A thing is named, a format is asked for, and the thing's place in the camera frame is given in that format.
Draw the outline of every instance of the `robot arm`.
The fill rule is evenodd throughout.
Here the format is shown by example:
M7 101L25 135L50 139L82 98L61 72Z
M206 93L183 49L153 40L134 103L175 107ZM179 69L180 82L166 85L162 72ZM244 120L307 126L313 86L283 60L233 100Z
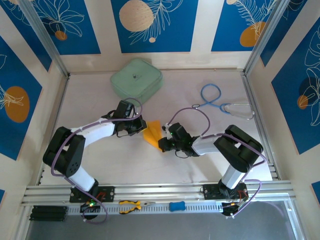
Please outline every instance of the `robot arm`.
M142 116L133 120L118 120L129 118L132 111L134 111L134 105L128 101L122 100L116 110L110 111L107 115L102 116L98 120L98 122L100 122L98 125L92 126L86 130L82 129L92 123L71 129L59 127L44 153L43 162L51 167L63 142L72 133L79 129L82 130L68 141L66 144L67 147L65 147L58 156L54 169L70 179L82 190L92 192L92 188L97 186L98 182L90 176L81 165L84 149L90 144L102 138L118 134L120 131L127 131L128 135L132 136L147 128L147 124ZM106 119L114 121L101 123Z
M219 183L207 189L210 192L210 194L207 194L208 199L230 200L234 198L235 193L244 188L244 183L241 183L241 186L240 181L249 173L258 159L259 155L257 153L263 152L263 147L258 141L235 125L230 125L225 133L207 137L191 137L178 122L171 126L166 124L163 126L163 130L167 132L167 137L158 141L162 152L182 151L188 157L199 157L208 153L220 152L230 163Z

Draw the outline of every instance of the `grey floor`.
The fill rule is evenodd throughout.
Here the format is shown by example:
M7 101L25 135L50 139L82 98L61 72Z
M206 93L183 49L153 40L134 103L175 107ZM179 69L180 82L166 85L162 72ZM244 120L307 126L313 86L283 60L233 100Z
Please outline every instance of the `grey floor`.
M283 202L253 202L235 219L221 213L110 215L102 225L80 216L31 223L27 240L292 240Z

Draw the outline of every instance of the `blue stethoscope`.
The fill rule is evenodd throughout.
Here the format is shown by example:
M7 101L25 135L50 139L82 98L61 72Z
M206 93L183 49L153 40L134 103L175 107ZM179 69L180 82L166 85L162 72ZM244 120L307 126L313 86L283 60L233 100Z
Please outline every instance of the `blue stethoscope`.
M205 96L204 96L204 90L205 90L205 88L207 88L207 87L209 87L209 86L215 87L215 88L219 91L219 96L217 96L215 99L213 99L213 100L211 100L211 101L208 101L208 100L205 98ZM192 105L192 108L197 109L197 108L203 107L203 106L205 106L205 105L210 105L210 106L213 106L213 107L215 107L215 108L220 109L220 111L223 112L224 114L232 115L232 116L235 116L235 117L238 117L238 118L242 118L242 119L245 119L245 120L251 120L251 119L253 119L254 116L255 116L255 111L253 110L252 105L249 104L249 103L222 103L221 105L214 104L214 102L217 101L217 100L221 97L222 93L221 93L220 88L219 88L217 85L213 84L213 83L209 83L209 84L207 84L207 85L204 85L204 86L202 87L201 91L200 91L200 95L201 95L201 98L203 99L203 101L204 101L205 103L203 103L203 104L193 104L193 105ZM244 106L244 105L250 106L250 109L251 109L251 117L244 117L244 116L237 115L237 114L233 114L233 113L227 111L227 110L226 110L226 106L231 106L231 105L234 105L234 106L239 106L239 105L242 105L242 106Z

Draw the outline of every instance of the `tan circle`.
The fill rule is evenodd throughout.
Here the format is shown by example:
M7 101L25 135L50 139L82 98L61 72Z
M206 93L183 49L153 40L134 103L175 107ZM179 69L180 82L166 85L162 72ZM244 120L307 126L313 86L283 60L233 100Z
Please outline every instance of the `tan circle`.
M19 104L9 101L4 107L6 115L16 123L23 123L29 114L30 102L27 92L19 86L12 86L6 92L8 99L18 100Z
M262 21L247 27L241 34L240 44L243 47L254 47L265 25L266 23Z
M154 37L150 37L150 38L149 38L149 42L153 44L153 43L156 42L156 39L155 39Z
M54 35L55 35L55 37L57 38L57 39L59 39L60 41L64 41L64 40L67 40L67 38L68 38L68 36L67 36L67 34L65 33L65 32L63 32L63 31L56 31L55 33L54 33Z
M130 32L140 32L148 29L154 22L151 8L141 0L126 2L119 12L120 22Z
M226 0L226 3L229 5L235 4L238 0Z
M306 109L308 107L308 98L305 96L305 95L301 95L299 98L298 98L298 107L300 109Z
M15 5L18 5L18 0L8 0L10 3L13 3Z

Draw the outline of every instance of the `yellow-handled pliers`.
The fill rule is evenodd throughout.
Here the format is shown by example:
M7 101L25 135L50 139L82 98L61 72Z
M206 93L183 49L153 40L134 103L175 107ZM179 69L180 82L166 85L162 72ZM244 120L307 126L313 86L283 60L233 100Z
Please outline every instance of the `yellow-handled pliers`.
M120 205L124 205L124 204L133 204L135 205L133 208L131 208L130 210L127 211L120 211L120 214L129 214L135 210L141 210L142 207L151 205L151 204L155 204L155 201L129 201L129 200L124 200L124 201L119 201Z

